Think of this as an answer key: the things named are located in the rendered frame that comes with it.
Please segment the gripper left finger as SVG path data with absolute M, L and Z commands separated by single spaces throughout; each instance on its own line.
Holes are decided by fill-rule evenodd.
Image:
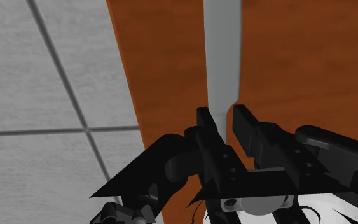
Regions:
M 183 135 L 164 134 L 97 190 L 93 197 L 120 196 L 105 203 L 89 224 L 155 224 L 170 198 L 197 175 L 201 190 L 193 199 L 205 202 L 210 224 L 241 224 L 234 211 L 223 211 L 223 199 L 237 197 L 231 183 L 245 167 L 224 143 L 206 107 L 196 111 L 197 125 Z

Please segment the long grey knife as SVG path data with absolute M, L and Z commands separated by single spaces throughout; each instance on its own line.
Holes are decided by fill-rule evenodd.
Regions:
M 208 107 L 226 141 L 228 110 L 240 91 L 242 0 L 203 0 L 203 22 Z

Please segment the white object with black lines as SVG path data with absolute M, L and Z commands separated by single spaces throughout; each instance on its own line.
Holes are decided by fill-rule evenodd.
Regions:
M 299 206 L 310 224 L 358 224 L 358 208 L 332 193 L 286 196 L 279 211 Z M 273 206 L 279 197 L 224 199 L 223 213 L 235 212 L 241 224 L 300 224 L 299 221 L 279 221 L 273 216 Z

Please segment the brown wooden table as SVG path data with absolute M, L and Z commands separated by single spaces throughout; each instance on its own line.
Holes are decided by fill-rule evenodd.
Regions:
M 145 146 L 207 105 L 203 0 L 106 0 Z M 243 0 L 239 103 L 358 140 L 358 0 Z

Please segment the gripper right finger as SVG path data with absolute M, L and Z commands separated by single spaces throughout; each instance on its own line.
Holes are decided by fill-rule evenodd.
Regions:
M 332 193 L 358 208 L 358 140 L 313 125 L 292 134 L 244 105 L 233 108 L 233 132 L 257 169 L 279 169 L 270 195 Z

